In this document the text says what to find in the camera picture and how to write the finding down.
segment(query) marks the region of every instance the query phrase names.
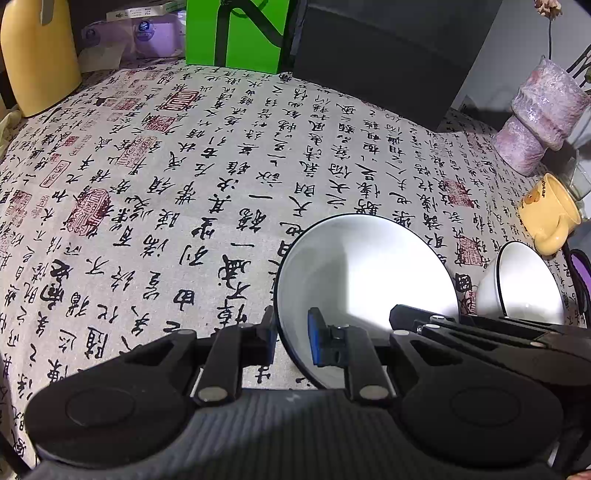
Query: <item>calligraphy tablecloth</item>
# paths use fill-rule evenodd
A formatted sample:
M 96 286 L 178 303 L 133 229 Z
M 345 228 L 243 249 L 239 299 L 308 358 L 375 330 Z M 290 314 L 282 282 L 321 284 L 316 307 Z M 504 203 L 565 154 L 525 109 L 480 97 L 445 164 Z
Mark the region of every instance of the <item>calligraphy tablecloth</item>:
M 4 435 L 34 465 L 23 412 L 49 382 L 179 328 L 258 323 L 290 243 L 338 213 L 417 233 L 471 312 L 499 248 L 531 244 L 515 207 L 539 176 L 510 170 L 484 124 L 452 111 L 444 130 L 289 74 L 91 74 L 0 166 Z M 548 265 L 576 323 L 561 253 Z M 309 387 L 281 345 L 243 383 Z

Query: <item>mug handle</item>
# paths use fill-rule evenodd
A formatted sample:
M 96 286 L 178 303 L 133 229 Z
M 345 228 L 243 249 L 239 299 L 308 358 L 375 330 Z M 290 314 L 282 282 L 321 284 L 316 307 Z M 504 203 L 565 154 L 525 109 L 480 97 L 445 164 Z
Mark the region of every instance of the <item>mug handle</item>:
M 569 222 L 564 215 L 560 215 L 556 230 L 549 236 L 536 235 L 535 249 L 540 255 L 554 255 L 566 242 L 569 235 Z
M 41 0 L 41 26 L 53 20 L 53 4 L 55 0 Z

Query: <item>black cable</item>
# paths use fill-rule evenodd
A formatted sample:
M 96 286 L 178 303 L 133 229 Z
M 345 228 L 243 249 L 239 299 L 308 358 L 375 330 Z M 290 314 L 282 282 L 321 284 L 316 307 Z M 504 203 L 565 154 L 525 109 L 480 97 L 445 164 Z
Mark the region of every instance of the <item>black cable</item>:
M 24 477 L 26 474 L 31 472 L 25 461 L 14 451 L 14 448 L 8 443 L 6 437 L 0 433 L 0 455 L 4 457 L 7 464 L 12 468 L 14 473 L 19 477 Z
M 552 19 L 548 22 L 548 60 L 552 60 Z

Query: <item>white bowl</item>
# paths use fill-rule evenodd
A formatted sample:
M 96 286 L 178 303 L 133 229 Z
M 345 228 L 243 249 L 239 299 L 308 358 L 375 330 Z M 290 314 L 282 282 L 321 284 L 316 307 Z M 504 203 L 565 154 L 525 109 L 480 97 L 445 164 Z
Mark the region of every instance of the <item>white bowl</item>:
M 508 242 L 485 270 L 476 292 L 476 312 L 564 324 L 562 296 L 542 258 L 526 244 Z
M 391 220 L 339 215 L 306 230 L 283 259 L 275 286 L 281 339 L 291 359 L 316 385 L 343 388 L 343 370 L 315 367 L 308 309 L 327 325 L 363 327 L 387 339 L 397 304 L 458 318 L 456 292 L 437 255 Z

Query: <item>purple object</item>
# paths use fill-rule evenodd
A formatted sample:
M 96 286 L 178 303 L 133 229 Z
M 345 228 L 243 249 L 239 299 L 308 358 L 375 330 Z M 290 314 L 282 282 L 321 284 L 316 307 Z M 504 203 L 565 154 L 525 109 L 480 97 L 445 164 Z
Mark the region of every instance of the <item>purple object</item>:
M 531 174 L 546 152 L 535 135 L 515 116 L 507 120 L 492 144 L 507 165 L 522 175 Z
M 581 262 L 581 260 L 576 257 L 576 255 L 572 255 L 571 259 L 573 260 L 573 265 L 579 273 L 579 276 L 583 279 L 585 286 L 587 287 L 587 291 L 591 295 L 591 275 L 589 274 L 589 271 L 587 268 L 585 268 L 583 262 Z
M 541 143 L 560 150 L 589 106 L 589 96 L 553 61 L 542 58 L 511 106 L 517 118 Z

